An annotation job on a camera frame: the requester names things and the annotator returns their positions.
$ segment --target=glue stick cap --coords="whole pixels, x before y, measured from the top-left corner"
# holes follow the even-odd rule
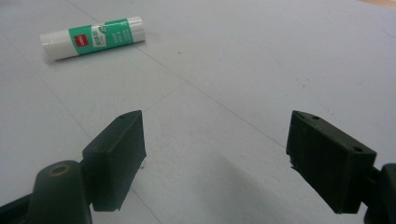
[[[68,30],[52,32],[40,36],[44,51],[53,60],[77,56]]]
[[[127,20],[129,22],[129,27],[131,29],[134,42],[145,41],[146,34],[143,27],[142,19],[140,17],[133,17],[128,18]]]

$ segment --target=white surface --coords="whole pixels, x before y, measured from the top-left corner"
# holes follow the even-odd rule
[[[147,41],[52,62],[39,35],[141,16]],[[362,223],[290,169],[291,110],[396,161],[396,13],[355,0],[1,1],[0,204],[141,109],[146,168],[94,223]]]

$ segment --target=white glue stick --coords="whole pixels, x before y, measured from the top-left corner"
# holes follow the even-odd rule
[[[140,17],[81,26],[40,36],[44,51],[53,60],[111,49],[145,39]]]

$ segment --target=green label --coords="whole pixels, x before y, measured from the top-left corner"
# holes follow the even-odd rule
[[[126,19],[72,28],[69,34],[78,54],[134,43]]]

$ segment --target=red logo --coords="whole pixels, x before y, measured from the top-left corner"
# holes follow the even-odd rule
[[[75,41],[79,47],[85,47],[89,45],[87,36],[85,35],[75,35]]]

